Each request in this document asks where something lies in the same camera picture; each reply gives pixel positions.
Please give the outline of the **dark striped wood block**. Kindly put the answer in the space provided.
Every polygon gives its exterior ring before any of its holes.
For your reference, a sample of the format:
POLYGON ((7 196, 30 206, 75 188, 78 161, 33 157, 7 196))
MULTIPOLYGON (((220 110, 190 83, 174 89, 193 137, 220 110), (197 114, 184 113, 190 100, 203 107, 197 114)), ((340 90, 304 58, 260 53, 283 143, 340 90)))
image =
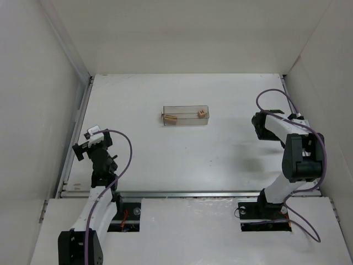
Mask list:
POLYGON ((164 120, 168 122, 176 123, 178 120, 178 117, 174 115, 165 115, 164 120))

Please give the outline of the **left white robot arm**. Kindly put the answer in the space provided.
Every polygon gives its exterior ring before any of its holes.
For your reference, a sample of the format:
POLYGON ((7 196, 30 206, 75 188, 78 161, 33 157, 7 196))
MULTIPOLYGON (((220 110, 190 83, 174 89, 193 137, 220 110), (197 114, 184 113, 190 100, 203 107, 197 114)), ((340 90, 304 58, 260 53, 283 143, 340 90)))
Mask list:
POLYGON ((86 153, 92 162, 91 189, 87 202, 74 225, 58 236, 59 264, 103 264, 102 242, 117 214, 116 156, 108 153, 113 144, 110 133, 94 126, 84 134, 86 142, 74 144, 77 160, 86 153))

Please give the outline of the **clear plastic drawer box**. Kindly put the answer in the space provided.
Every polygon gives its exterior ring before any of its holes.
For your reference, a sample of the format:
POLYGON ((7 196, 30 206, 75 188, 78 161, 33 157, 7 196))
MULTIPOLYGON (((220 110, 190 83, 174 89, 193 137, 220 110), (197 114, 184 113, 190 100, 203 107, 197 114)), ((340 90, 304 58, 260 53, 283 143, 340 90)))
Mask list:
POLYGON ((164 126, 201 126, 208 124, 210 112, 207 105, 164 106, 161 118, 164 126), (199 110, 204 110, 207 113, 205 118, 198 117, 199 110), (176 123, 165 121, 165 115, 177 116, 178 120, 176 123))

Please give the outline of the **wood cube with letter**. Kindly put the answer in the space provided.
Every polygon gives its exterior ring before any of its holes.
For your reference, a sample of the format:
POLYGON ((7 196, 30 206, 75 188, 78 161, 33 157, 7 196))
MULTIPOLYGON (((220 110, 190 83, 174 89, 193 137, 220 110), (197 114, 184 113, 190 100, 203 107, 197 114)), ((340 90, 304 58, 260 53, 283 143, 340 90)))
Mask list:
POLYGON ((205 118, 206 117, 206 112, 204 111, 204 110, 199 110, 198 112, 197 112, 197 115, 198 115, 198 117, 199 118, 205 118))

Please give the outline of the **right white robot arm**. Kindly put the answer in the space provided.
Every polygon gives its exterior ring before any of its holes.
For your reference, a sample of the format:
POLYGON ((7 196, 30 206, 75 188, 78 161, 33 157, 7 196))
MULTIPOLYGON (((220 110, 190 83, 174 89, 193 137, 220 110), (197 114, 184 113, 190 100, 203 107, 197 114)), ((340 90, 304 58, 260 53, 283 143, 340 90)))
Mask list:
POLYGON ((258 195, 253 219, 277 219, 285 198, 308 182, 322 176, 324 137, 315 136, 300 114, 286 116, 281 110, 257 112, 252 124, 259 140, 279 141, 284 148, 282 172, 258 195))

